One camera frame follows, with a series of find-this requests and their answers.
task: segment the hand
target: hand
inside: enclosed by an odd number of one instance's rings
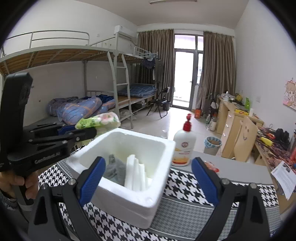
[[[26,198],[35,199],[38,193],[38,173],[33,172],[26,178],[17,176],[12,170],[0,172],[0,189],[7,193],[12,198],[15,198],[15,193],[12,189],[12,185],[26,186]]]

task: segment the bottle label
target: bottle label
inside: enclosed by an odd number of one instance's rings
[[[175,148],[172,162],[174,164],[186,164],[190,160],[192,147],[188,147],[189,142],[182,142],[180,146]]]

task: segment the blue gripper pad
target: blue gripper pad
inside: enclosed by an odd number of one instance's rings
[[[218,194],[220,192],[220,178],[218,175],[207,168],[201,158],[196,157],[192,160],[192,172],[198,181],[208,202],[215,206],[219,203]]]
[[[63,126],[59,131],[58,134],[59,135],[63,135],[65,134],[67,131],[74,131],[75,130],[75,125],[71,125],[71,126]]]
[[[105,159],[98,156],[91,167],[80,174],[77,179],[78,184],[76,186],[76,195],[81,207],[91,201],[105,169]]]

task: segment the houndstooth tablecloth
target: houndstooth tablecloth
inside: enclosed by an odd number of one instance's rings
[[[64,185],[71,174],[65,161],[53,165],[39,176],[40,184],[50,186]],[[279,203],[273,185],[258,184],[266,209],[271,236],[280,226]],[[66,224],[72,228],[65,204],[60,203],[60,210]],[[234,221],[238,203],[233,203],[225,227],[219,240],[226,238]],[[123,222],[95,207],[86,204],[83,209],[91,224],[103,240],[164,241],[195,240],[214,210],[200,188],[194,175],[171,168],[157,213],[149,229],[144,230]]]

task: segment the cabinet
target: cabinet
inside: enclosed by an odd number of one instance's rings
[[[221,156],[225,158],[234,157],[234,146],[239,133],[242,121],[246,115],[235,113],[236,106],[230,102],[220,99],[217,116],[216,132],[221,134]],[[264,122],[256,117],[248,116],[257,126],[262,126]]]

